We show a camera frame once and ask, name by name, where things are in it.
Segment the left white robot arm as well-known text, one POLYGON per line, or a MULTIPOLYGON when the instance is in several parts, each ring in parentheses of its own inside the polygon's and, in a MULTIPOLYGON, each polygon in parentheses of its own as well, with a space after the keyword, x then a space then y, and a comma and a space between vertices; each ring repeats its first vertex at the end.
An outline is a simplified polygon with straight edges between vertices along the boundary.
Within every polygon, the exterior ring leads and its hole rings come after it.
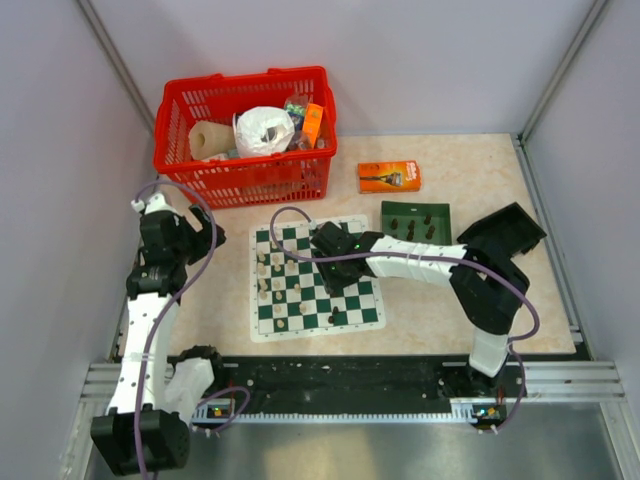
POLYGON ((140 215, 142 245, 126 280, 128 327, 118 382, 90 435, 111 472, 119 477, 158 473, 185 465, 189 424, 203 395, 216 396, 227 374, 216 350, 196 346, 175 364, 168 361, 173 323, 189 279, 187 266, 224 243, 201 207, 194 229, 161 193, 132 203, 140 215))

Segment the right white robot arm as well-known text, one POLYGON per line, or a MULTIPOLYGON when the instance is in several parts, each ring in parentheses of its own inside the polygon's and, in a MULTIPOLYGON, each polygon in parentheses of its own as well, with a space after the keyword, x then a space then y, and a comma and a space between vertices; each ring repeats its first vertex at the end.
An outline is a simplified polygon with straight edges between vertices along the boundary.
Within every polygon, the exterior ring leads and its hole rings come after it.
POLYGON ((509 333, 530 281, 496 243, 482 238, 451 246, 414 243, 381 232, 351 234, 330 221, 312 231, 310 242, 330 293, 363 277, 451 288, 474 326, 466 372, 469 388, 487 396, 502 385, 509 333))

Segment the dark pawn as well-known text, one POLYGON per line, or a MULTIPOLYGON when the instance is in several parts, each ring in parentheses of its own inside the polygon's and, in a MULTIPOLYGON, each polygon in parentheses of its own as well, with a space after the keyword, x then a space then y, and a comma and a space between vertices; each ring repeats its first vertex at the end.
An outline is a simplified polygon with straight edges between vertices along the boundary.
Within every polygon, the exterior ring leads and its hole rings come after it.
POLYGON ((334 325, 339 314, 340 314, 339 308, 337 306, 334 306, 332 311, 331 311, 331 314, 328 317, 328 323, 330 325, 334 325))

